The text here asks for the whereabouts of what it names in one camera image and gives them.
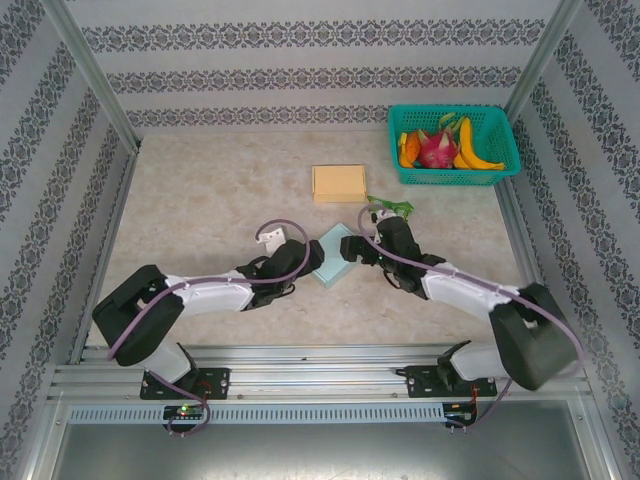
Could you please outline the light blue paper box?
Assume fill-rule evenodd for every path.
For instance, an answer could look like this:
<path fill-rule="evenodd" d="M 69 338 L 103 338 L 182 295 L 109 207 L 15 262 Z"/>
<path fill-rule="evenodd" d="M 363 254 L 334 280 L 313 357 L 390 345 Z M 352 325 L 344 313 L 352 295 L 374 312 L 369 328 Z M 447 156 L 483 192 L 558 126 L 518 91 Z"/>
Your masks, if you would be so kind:
<path fill-rule="evenodd" d="M 355 263 L 346 261 L 340 252 L 341 240 L 351 235 L 344 224 L 338 223 L 319 239 L 325 258 L 313 275 L 325 289 L 332 288 L 355 267 Z"/>

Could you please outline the orange paper box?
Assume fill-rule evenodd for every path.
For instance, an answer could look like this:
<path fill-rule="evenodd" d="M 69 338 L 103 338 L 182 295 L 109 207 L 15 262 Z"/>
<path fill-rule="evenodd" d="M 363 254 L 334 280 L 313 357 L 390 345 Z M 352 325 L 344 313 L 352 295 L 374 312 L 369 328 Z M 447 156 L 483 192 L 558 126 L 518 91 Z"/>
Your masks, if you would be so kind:
<path fill-rule="evenodd" d="M 312 167 L 315 203 L 361 203 L 367 198 L 364 165 L 317 165 Z"/>

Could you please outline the green snack packet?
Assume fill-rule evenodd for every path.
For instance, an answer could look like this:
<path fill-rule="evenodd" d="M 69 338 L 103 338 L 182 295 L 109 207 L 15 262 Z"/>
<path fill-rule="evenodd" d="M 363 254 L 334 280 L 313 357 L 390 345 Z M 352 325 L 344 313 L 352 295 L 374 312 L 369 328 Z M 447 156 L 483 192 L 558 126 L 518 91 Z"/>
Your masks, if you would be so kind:
<path fill-rule="evenodd" d="M 367 200 L 369 202 L 369 210 L 378 216 L 393 213 L 406 221 L 414 211 L 413 205 L 408 201 L 393 202 L 375 196 L 368 196 Z"/>

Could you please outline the orange toy fruit slice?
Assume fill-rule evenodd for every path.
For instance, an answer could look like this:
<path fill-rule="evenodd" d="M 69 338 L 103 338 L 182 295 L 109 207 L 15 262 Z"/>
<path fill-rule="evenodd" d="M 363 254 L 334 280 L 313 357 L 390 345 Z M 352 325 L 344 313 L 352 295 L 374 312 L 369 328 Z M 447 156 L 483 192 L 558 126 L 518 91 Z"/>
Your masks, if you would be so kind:
<path fill-rule="evenodd" d="M 413 168 L 417 161 L 420 150 L 421 141 L 417 131 L 410 133 L 403 132 L 398 140 L 398 162 L 402 168 Z"/>

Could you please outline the pink toy dragon fruit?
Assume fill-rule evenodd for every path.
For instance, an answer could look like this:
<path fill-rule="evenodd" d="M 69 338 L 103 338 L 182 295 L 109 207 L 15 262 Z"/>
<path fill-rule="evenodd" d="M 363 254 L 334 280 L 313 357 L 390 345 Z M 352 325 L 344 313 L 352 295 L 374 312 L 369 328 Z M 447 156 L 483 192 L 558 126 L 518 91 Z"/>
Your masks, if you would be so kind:
<path fill-rule="evenodd" d="M 454 159 L 459 153 L 459 146 L 451 129 L 445 128 L 433 134 L 427 134 L 420 129 L 417 133 L 420 141 L 417 157 L 419 165 L 427 169 L 452 169 Z"/>

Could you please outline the yellow toy banana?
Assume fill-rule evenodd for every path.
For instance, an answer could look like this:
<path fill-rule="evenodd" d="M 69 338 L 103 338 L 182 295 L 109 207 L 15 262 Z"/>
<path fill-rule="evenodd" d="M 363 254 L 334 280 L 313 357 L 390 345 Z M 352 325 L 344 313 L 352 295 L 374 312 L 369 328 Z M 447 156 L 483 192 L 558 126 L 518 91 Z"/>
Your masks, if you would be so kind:
<path fill-rule="evenodd" d="M 503 163 L 492 163 L 480 158 L 473 146 L 473 128 L 469 117 L 463 117 L 459 121 L 459 152 L 453 160 L 456 169 L 503 171 Z"/>

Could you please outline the teal plastic basket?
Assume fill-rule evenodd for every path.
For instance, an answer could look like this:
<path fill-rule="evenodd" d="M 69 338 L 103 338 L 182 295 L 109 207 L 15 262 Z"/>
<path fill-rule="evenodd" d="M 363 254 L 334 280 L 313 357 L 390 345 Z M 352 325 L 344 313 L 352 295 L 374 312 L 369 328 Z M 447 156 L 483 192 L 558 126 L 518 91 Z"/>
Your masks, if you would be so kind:
<path fill-rule="evenodd" d="M 498 170 L 409 169 L 399 163 L 398 141 L 403 133 L 419 128 L 431 133 L 442 123 L 440 119 L 452 114 L 455 121 L 471 120 L 471 143 L 480 159 L 502 163 Z M 388 114 L 390 152 L 399 181 L 408 185 L 493 186 L 520 172 L 520 157 L 511 125 L 505 112 L 496 106 L 479 105 L 395 105 Z"/>

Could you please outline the right small circuit board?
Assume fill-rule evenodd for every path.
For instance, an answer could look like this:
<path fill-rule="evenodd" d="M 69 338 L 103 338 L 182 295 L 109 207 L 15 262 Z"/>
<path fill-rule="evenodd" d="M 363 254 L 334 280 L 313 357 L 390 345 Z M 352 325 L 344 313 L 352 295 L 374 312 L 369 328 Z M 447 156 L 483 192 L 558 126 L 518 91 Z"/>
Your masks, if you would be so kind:
<path fill-rule="evenodd" d="M 443 409 L 445 423 L 455 428 L 469 427 L 478 417 L 476 403 L 445 403 Z"/>

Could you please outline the small circuit board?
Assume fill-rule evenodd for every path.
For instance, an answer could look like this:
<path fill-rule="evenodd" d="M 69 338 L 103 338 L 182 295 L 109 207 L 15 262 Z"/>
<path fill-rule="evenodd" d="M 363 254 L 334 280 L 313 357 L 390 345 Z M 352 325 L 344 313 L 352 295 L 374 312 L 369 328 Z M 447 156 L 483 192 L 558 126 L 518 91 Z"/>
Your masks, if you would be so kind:
<path fill-rule="evenodd" d="M 443 409 L 445 423 L 455 428 L 469 427 L 478 417 L 476 403 L 445 403 Z"/>
<path fill-rule="evenodd" d="M 204 416 L 204 409 L 195 405 L 166 406 L 163 410 L 163 419 L 165 421 L 183 420 L 196 422 L 201 421 Z"/>

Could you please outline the left small circuit board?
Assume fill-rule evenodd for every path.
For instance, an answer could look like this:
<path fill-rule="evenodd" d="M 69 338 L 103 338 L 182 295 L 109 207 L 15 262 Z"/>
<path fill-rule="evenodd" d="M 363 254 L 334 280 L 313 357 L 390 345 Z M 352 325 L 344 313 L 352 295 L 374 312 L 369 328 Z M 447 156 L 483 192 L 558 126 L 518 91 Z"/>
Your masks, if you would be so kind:
<path fill-rule="evenodd" d="M 201 421 L 204 416 L 204 409 L 195 405 L 166 406 L 163 410 L 163 419 L 165 421 L 183 420 L 196 422 Z"/>

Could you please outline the brushed metal shelf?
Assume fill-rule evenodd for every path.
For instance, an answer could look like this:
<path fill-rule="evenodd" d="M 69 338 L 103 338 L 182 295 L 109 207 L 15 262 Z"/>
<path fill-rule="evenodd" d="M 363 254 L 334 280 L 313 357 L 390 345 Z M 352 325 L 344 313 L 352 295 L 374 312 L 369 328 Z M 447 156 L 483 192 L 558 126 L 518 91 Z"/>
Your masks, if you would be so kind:
<path fill-rule="evenodd" d="M 151 425 L 69 425 L 32 480 L 619 480 L 553 423 L 450 433 L 433 424 L 221 425 L 185 439 Z"/>

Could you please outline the aluminium mounting rail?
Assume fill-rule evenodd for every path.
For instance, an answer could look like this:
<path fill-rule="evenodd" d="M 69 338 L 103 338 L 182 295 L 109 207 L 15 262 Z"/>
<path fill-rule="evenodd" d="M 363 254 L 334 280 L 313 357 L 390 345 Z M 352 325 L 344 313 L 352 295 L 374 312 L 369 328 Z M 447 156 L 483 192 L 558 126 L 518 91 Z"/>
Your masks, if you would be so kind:
<path fill-rule="evenodd" d="M 445 344 L 346 346 L 191 346 L 200 367 L 230 371 L 231 403 L 371 403 L 407 399 L 398 368 L 427 365 Z M 139 402 L 140 368 L 122 368 L 86 348 L 81 360 L 55 368 L 46 400 L 66 404 Z"/>

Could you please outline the aluminium side rail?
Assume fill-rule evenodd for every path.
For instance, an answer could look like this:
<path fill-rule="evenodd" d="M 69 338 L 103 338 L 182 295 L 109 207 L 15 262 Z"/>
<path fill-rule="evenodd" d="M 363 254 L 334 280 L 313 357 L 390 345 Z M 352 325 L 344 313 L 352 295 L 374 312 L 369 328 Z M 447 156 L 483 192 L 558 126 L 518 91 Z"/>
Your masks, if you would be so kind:
<path fill-rule="evenodd" d="M 92 311 L 99 301 L 101 289 L 106 276 L 106 271 L 112 254 L 113 246 L 117 237 L 119 224 L 125 209 L 125 204 L 131 182 L 134 175 L 140 148 L 135 148 L 128 157 L 125 167 L 122 170 L 116 195 L 113 199 L 106 230 L 101 240 L 99 255 L 96 260 L 95 269 L 90 281 L 90 289 L 87 291 L 82 316 L 75 330 L 71 341 L 71 348 L 68 351 L 66 364 L 78 364 L 82 358 L 84 347 L 91 329 Z"/>
<path fill-rule="evenodd" d="M 495 193 L 518 271 L 527 283 L 544 282 L 529 238 L 524 217 L 510 179 L 495 186 Z"/>

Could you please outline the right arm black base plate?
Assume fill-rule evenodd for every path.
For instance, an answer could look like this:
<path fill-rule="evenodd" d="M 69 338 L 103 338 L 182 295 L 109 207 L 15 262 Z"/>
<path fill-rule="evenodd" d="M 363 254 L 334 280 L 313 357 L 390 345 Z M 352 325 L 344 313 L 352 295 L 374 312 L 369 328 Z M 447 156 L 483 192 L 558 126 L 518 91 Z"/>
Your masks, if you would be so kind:
<path fill-rule="evenodd" d="M 464 380 L 452 368 L 434 365 L 406 366 L 395 370 L 405 379 L 410 398 L 496 397 L 496 384 L 487 378 Z"/>

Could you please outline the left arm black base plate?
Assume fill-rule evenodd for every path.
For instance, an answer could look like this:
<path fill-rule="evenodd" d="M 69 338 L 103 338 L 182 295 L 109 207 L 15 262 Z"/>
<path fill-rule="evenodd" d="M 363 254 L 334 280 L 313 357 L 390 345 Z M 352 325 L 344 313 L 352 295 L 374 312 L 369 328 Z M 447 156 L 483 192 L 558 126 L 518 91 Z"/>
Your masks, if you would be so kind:
<path fill-rule="evenodd" d="M 187 373 L 174 386 L 198 398 L 225 400 L 230 384 L 228 368 L 199 368 Z M 145 372 L 140 388 L 142 400 L 182 400 L 189 396 L 162 384 L 150 373 Z"/>

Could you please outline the aluminium frame post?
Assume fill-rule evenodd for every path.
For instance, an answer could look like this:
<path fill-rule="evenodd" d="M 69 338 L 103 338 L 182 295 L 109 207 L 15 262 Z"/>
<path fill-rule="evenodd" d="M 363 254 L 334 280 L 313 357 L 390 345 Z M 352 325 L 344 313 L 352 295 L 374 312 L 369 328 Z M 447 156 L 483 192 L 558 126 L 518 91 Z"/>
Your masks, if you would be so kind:
<path fill-rule="evenodd" d="M 80 68 L 89 87 L 109 117 L 120 139 L 129 152 L 138 153 L 141 140 L 135 132 L 125 110 L 96 59 L 81 28 L 74 19 L 65 0 L 39 0 L 46 14 Z"/>
<path fill-rule="evenodd" d="M 553 15 L 547 23 L 538 44 L 504 107 L 504 111 L 511 125 L 517 121 L 529 95 L 553 57 L 557 45 L 564 37 L 582 3 L 583 0 L 558 1 Z"/>

